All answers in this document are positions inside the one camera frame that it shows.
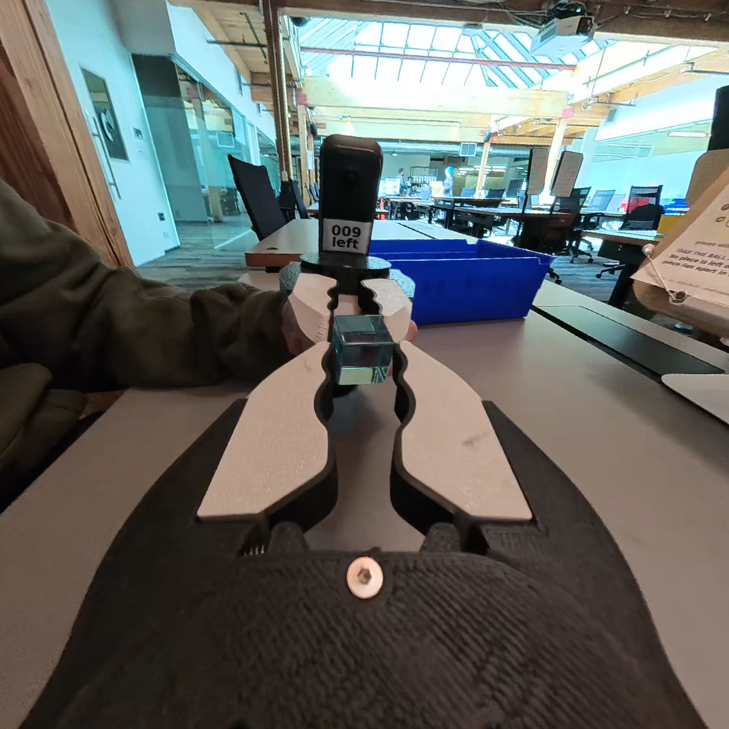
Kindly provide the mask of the person's left hand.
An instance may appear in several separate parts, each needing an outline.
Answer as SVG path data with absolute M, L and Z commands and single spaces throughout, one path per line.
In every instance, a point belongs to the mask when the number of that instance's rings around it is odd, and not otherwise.
M 299 356 L 319 342 L 319 340 L 310 339 L 306 333 L 300 329 L 299 322 L 296 319 L 293 308 L 288 300 L 281 304 L 279 311 L 281 315 L 281 333 L 284 337 L 288 352 L 292 357 Z M 327 329 L 328 335 L 321 341 L 330 342 L 330 330 L 331 326 Z M 410 320 L 406 333 L 406 341 L 413 342 L 417 338 L 417 335 L 417 325 L 414 321 Z

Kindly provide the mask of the black mesh chair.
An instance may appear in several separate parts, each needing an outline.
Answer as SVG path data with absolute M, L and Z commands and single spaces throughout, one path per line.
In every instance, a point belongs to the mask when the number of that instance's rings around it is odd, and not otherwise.
M 233 155 L 227 156 L 235 186 L 251 221 L 251 228 L 259 241 L 265 240 L 287 223 L 281 210 L 268 171 Z

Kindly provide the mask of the row of office desks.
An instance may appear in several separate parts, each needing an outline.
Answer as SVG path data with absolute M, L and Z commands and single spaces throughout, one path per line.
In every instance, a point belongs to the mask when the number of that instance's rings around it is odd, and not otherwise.
M 438 223 L 446 230 L 480 238 L 490 235 L 494 229 L 508 230 L 513 222 L 517 225 L 516 243 L 541 245 L 558 254 L 570 254 L 571 262 L 582 254 L 588 257 L 588 262 L 593 261 L 592 244 L 588 243 L 587 251 L 581 245 L 589 237 L 596 237 L 597 232 L 628 233 L 618 232 L 618 228 L 629 194 L 627 197 L 615 195 L 611 189 L 592 193 L 590 187 L 575 187 L 569 197 L 556 197 L 549 204 L 539 203 L 537 196 L 522 195 L 516 203 L 508 203 L 501 194 L 497 190 L 484 198 L 442 198 L 433 197 L 427 189 L 420 197 L 388 197 L 385 206 L 391 219 L 416 221 L 425 216 L 430 224 Z M 687 210 L 685 201 L 677 200 L 674 205 L 663 207 L 656 231 L 631 233 L 664 233 Z

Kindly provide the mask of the blue plastic bin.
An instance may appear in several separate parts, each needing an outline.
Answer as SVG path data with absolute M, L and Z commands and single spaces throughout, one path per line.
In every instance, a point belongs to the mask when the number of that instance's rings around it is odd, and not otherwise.
M 464 238 L 374 241 L 369 250 L 414 282 L 411 318 L 419 326 L 525 318 L 554 260 Z

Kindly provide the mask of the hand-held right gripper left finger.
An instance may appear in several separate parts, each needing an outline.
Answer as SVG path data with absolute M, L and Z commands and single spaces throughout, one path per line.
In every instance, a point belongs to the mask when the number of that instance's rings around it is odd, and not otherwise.
M 336 504 L 328 342 L 260 382 L 198 507 L 201 521 L 317 524 Z

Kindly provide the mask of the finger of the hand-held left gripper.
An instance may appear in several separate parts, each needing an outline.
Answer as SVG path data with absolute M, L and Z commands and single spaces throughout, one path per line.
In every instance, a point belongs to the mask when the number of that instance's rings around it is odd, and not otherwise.
M 300 329 L 312 340 L 323 340 L 329 326 L 332 327 L 332 291 L 336 287 L 336 280 L 328 276 L 299 275 L 288 296 Z
M 383 319 L 394 342 L 413 342 L 413 303 L 396 280 L 364 279 L 359 286 L 359 306 L 363 314 L 377 315 Z

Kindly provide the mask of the clear teal cube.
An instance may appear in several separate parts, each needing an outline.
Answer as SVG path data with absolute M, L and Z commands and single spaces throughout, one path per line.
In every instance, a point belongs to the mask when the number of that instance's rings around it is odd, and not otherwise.
M 332 344 L 338 386 L 357 387 L 387 380 L 394 341 L 382 315 L 334 316 Z

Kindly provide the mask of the ceiling projector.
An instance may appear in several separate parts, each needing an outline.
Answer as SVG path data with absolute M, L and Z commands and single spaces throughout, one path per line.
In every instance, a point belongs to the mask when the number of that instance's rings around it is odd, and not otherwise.
M 533 37 L 530 53 L 550 59 L 578 51 L 593 38 L 593 18 L 588 15 L 556 17 Z

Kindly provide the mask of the black office chair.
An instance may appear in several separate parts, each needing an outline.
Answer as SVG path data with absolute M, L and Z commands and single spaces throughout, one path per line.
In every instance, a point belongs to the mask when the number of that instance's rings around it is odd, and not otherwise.
M 663 214 L 662 190 L 662 185 L 632 186 L 618 232 L 656 231 Z M 601 270 L 597 273 L 596 278 L 602 278 L 604 274 L 615 275 L 616 272 L 623 271 L 626 265 L 640 263 L 642 259 L 642 254 L 637 246 L 623 240 L 607 238 L 602 239 L 598 256 L 606 260 L 617 261 L 617 264 Z

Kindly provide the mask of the wooden instruction board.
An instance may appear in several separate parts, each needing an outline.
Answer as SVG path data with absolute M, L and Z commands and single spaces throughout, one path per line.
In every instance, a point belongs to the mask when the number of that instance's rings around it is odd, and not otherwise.
M 644 247 L 645 260 L 639 270 L 645 266 L 648 254 L 658 254 L 666 248 L 725 187 L 728 188 L 728 150 L 705 152 L 697 160 L 690 180 L 688 212 L 679 217 L 679 221 L 673 224 L 657 244 Z M 634 280 L 633 293 L 643 306 L 654 312 L 687 323 L 719 338 L 727 338 L 728 305 L 696 300 L 674 304 L 669 301 L 668 294 L 661 288 Z

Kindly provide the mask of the wooden column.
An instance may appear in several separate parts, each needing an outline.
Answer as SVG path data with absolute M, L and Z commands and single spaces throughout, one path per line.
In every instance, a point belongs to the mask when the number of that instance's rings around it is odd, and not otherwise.
M 2 179 L 107 265 L 132 266 L 45 2 L 1 2 L 1 107 Z

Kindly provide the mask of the printed instruction sheet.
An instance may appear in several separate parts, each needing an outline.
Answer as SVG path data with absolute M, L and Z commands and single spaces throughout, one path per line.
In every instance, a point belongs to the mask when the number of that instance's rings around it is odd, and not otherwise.
M 674 304 L 728 305 L 728 188 L 660 253 L 648 254 L 633 280 L 661 288 Z

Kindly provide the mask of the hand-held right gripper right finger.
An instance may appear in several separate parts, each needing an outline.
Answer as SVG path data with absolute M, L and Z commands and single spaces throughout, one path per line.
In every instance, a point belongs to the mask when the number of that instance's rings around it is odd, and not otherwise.
M 479 394 L 411 342 L 394 352 L 395 473 L 467 523 L 525 524 L 532 511 Z

